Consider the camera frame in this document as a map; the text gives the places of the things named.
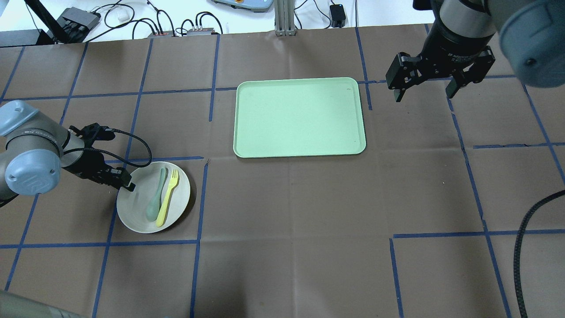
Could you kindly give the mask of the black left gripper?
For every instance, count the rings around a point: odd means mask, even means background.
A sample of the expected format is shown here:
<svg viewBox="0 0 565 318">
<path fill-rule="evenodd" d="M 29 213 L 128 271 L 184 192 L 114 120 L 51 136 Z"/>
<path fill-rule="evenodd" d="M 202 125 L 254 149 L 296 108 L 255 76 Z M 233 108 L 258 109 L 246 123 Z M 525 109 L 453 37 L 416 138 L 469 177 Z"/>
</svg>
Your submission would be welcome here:
<svg viewBox="0 0 565 318">
<path fill-rule="evenodd" d="M 63 151 L 77 151 L 62 156 L 62 168 L 80 179 L 88 179 L 115 189 L 135 191 L 130 173 L 125 168 L 112 168 L 104 161 L 103 153 L 93 151 L 93 147 L 79 137 L 69 137 Z"/>
</svg>

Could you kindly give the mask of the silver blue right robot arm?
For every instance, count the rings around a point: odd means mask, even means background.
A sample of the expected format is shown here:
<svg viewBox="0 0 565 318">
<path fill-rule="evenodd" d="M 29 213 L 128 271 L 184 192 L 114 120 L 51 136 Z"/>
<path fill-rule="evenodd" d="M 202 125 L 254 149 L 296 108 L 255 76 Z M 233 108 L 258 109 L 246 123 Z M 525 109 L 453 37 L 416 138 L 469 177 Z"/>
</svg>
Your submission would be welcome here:
<svg viewBox="0 0 565 318">
<path fill-rule="evenodd" d="M 397 102 L 414 85 L 450 78 L 446 95 L 482 82 L 496 57 L 495 34 L 515 76 L 525 85 L 564 84 L 565 4 L 562 0 L 414 0 L 414 9 L 432 11 L 434 23 L 417 56 L 398 53 L 387 74 Z"/>
</svg>

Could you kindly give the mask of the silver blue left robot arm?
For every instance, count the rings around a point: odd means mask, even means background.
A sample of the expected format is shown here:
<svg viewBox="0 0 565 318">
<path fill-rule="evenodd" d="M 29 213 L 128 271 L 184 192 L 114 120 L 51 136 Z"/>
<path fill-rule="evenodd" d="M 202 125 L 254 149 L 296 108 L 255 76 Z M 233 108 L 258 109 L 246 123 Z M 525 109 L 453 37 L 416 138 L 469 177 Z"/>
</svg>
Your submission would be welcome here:
<svg viewBox="0 0 565 318">
<path fill-rule="evenodd" d="M 117 129 L 97 123 L 65 129 L 21 100 L 6 103 L 0 113 L 6 139 L 0 156 L 2 206 L 19 195 L 48 193 L 59 184 L 63 170 L 115 189 L 135 189 L 129 172 L 105 163 L 107 151 L 93 147 L 95 141 L 113 140 Z"/>
</svg>

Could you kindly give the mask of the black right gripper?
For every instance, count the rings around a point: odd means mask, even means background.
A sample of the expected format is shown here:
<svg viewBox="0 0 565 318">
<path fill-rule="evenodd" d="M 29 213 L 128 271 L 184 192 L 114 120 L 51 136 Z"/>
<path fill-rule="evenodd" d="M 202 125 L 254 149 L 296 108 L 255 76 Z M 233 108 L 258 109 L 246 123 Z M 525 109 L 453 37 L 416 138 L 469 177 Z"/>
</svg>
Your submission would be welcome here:
<svg viewBox="0 0 565 318">
<path fill-rule="evenodd" d="M 488 46 L 491 38 L 491 35 L 467 38 L 436 20 L 418 56 L 399 52 L 393 58 L 386 81 L 388 89 L 393 91 L 395 102 L 401 102 L 409 88 L 429 79 L 452 76 L 445 89 L 448 98 L 453 98 L 470 83 L 482 82 L 496 61 Z"/>
</svg>

